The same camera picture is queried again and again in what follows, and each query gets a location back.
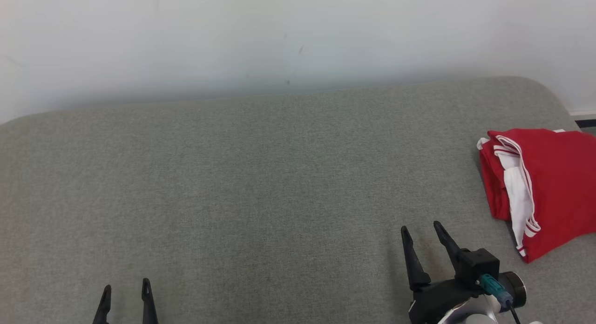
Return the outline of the red shorts with white stripe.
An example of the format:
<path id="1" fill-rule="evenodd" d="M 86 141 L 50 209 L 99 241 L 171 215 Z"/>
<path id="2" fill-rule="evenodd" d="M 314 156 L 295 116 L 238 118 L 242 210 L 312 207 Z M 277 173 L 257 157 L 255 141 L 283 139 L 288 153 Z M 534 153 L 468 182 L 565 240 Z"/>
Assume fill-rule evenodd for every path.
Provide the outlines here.
<path id="1" fill-rule="evenodd" d="M 573 222 L 569 165 L 582 135 L 545 128 L 490 130 L 477 148 L 492 216 L 534 233 Z"/>

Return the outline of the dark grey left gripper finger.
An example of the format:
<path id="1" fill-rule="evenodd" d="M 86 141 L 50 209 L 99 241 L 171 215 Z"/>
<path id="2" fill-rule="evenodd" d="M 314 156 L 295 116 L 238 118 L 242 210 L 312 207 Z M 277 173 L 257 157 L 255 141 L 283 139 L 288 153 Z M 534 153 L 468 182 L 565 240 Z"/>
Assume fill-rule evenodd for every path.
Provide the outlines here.
<path id="1" fill-rule="evenodd" d="M 141 299 L 143 302 L 142 324 L 158 324 L 155 300 L 148 278 L 142 280 Z"/>
<path id="2" fill-rule="evenodd" d="M 107 316 L 111 309 L 111 292 L 111 285 L 107 284 L 104 287 L 102 297 L 100 298 L 98 308 L 95 312 L 94 319 L 92 320 L 92 324 L 109 324 L 107 321 Z"/>

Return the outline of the red basketball jersey white sleeves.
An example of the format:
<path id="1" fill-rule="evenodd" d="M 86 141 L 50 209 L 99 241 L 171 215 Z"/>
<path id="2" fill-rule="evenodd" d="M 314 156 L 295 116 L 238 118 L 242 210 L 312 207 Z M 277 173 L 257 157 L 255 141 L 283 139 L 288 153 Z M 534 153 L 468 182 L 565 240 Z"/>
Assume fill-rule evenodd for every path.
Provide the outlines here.
<path id="1" fill-rule="evenodd" d="M 579 131 L 488 131 L 477 143 L 493 218 L 511 223 L 527 263 L 596 233 L 596 136 Z"/>

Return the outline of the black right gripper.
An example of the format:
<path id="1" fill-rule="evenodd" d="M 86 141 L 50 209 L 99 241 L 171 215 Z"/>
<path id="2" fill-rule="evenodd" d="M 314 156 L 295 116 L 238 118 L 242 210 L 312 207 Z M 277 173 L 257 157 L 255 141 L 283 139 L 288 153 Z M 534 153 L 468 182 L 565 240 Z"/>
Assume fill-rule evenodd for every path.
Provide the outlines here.
<path id="1" fill-rule="evenodd" d="M 439 221 L 434 221 L 433 226 L 453 268 L 459 269 L 461 248 Z M 451 309 L 481 294 L 478 286 L 470 288 L 456 279 L 431 283 L 415 252 L 407 226 L 401 227 L 400 234 L 409 288 L 413 292 L 413 302 L 408 311 L 411 324 L 438 324 Z"/>

